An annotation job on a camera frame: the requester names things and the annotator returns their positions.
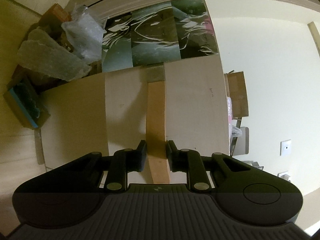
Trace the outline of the wooden drawer handle strip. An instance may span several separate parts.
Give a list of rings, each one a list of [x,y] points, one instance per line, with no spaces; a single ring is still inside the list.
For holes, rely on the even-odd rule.
[[[148,83],[146,142],[151,178],[155,184],[170,183],[166,155],[165,81]]]

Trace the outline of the wooden drawer front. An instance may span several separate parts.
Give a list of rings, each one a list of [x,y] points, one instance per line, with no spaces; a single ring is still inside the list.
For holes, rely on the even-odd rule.
[[[165,135],[178,148],[228,154],[225,79],[219,55],[164,64]],[[44,161],[56,168],[90,152],[112,155],[145,139],[148,68],[95,74],[44,93]]]

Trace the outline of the grey open cardboard box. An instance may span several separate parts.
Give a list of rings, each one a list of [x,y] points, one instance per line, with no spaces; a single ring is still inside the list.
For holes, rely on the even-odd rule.
[[[230,154],[231,156],[246,155],[249,153],[249,128],[233,126]]]

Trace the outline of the open brown cardboard box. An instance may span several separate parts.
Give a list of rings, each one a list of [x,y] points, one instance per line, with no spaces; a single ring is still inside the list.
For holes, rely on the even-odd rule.
[[[248,117],[249,108],[244,72],[226,73],[224,77],[226,93],[232,102],[233,117]]]

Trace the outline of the teal edged book box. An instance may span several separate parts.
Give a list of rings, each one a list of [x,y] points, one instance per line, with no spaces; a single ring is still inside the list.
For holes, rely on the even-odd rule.
[[[27,77],[13,80],[8,84],[3,98],[25,128],[39,129],[50,117],[47,108]]]

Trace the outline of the dark anime art panel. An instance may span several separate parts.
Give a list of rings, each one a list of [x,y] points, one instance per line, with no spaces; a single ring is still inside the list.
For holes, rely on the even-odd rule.
[[[102,71],[219,53],[205,0],[172,0],[109,18]]]

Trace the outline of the grey foam sheet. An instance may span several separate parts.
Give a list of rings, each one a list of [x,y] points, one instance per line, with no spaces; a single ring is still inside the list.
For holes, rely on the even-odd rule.
[[[92,69],[84,60],[60,46],[44,30],[32,30],[17,52],[17,63],[29,70],[73,81],[86,76]]]

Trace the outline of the clear plastic bag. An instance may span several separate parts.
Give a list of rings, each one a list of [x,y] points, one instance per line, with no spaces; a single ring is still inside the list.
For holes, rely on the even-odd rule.
[[[87,64],[101,60],[105,21],[85,5],[76,5],[71,21],[61,24],[74,54]]]

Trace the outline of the white wall switch plate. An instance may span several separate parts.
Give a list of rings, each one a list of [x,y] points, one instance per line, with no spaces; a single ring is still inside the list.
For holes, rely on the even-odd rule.
[[[291,139],[280,142],[280,155],[281,156],[290,155],[291,148],[292,148],[291,143],[292,143]]]

